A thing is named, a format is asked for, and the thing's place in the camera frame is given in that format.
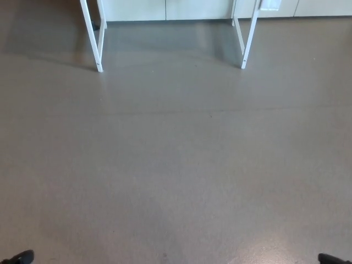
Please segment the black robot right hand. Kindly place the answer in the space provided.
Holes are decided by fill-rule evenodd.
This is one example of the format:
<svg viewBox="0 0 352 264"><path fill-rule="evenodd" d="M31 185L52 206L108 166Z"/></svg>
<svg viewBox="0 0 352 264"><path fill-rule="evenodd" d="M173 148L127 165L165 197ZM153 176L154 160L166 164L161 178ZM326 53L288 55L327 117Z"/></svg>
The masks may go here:
<svg viewBox="0 0 352 264"><path fill-rule="evenodd" d="M341 258L324 253L319 253L318 261L320 264L351 264L351 261L342 260Z"/></svg>

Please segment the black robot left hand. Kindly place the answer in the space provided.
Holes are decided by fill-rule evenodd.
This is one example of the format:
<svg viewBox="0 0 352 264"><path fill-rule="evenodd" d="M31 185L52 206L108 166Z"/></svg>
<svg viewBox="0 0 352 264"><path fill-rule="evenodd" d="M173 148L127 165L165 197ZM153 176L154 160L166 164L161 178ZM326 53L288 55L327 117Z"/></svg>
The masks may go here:
<svg viewBox="0 0 352 264"><path fill-rule="evenodd" d="M11 258L4 259L1 264L32 264L35 258L33 250L25 250Z"/></svg>

